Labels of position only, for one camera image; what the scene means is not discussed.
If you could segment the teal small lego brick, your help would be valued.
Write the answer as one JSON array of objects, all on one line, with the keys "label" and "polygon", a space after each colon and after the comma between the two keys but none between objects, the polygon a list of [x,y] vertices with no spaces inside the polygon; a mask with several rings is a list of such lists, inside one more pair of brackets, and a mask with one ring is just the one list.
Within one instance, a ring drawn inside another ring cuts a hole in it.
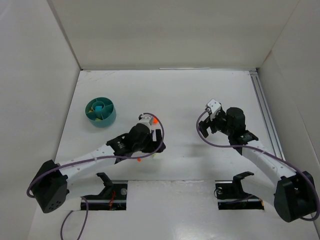
[{"label": "teal small lego brick", "polygon": [[96,112],[100,112],[102,109],[103,109],[102,106],[96,106],[94,110],[95,110]]}]

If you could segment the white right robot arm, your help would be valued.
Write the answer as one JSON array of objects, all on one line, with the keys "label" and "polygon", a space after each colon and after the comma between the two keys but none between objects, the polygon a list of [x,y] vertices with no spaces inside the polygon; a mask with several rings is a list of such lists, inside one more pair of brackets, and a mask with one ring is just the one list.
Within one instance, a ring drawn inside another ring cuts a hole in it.
[{"label": "white right robot arm", "polygon": [[227,204],[236,204],[250,197],[260,198],[271,204],[279,217],[287,223],[301,219],[308,222],[320,216],[320,198],[314,179],[307,171],[301,171],[291,163],[269,153],[259,138],[246,129],[246,118],[242,109],[230,107],[223,110],[220,102],[211,99],[203,112],[206,119],[198,118],[196,130],[208,145],[206,138],[220,132],[227,136],[227,148],[236,150],[251,161],[270,183],[259,182],[254,173],[246,171],[233,176],[227,187],[216,185],[217,198]]}]

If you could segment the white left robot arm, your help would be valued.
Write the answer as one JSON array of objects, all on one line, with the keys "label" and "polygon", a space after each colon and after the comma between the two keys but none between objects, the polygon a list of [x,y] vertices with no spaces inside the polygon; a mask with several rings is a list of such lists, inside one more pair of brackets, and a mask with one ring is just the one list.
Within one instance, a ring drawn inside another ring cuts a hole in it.
[{"label": "white left robot arm", "polygon": [[135,160],[135,153],[142,153],[142,158],[148,158],[165,149],[163,125],[138,122],[128,133],[107,141],[84,156],[65,162],[44,162],[26,194],[34,198],[46,214],[74,198],[113,199],[117,189],[104,168],[124,160]]}]

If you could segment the teal round divided container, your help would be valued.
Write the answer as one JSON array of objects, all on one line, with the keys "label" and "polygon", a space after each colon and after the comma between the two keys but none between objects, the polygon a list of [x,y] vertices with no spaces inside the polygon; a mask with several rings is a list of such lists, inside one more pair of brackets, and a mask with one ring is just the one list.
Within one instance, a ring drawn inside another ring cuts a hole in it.
[{"label": "teal round divided container", "polygon": [[[96,106],[102,106],[99,112],[95,111]],[[97,128],[107,128],[111,126],[117,117],[114,103],[106,97],[97,97],[92,99],[85,107],[85,115],[90,123]],[[94,121],[95,118],[103,119],[102,121]]]}]

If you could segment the aluminium rail right side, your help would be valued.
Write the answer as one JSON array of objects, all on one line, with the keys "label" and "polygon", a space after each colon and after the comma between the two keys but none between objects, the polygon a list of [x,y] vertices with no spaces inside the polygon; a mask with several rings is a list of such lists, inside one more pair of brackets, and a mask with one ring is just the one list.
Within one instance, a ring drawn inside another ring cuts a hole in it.
[{"label": "aluminium rail right side", "polygon": [[257,70],[250,70],[249,71],[249,76],[251,78],[251,82],[256,94],[257,102],[262,114],[262,118],[264,121],[264,125],[267,131],[268,135],[268,141],[270,142],[270,147],[268,149],[271,150],[271,152],[278,158],[282,159],[285,161],[285,155],[276,131],[276,127],[267,103],[267,99],[265,96],[265,93],[263,91],[263,87],[258,75]]}]

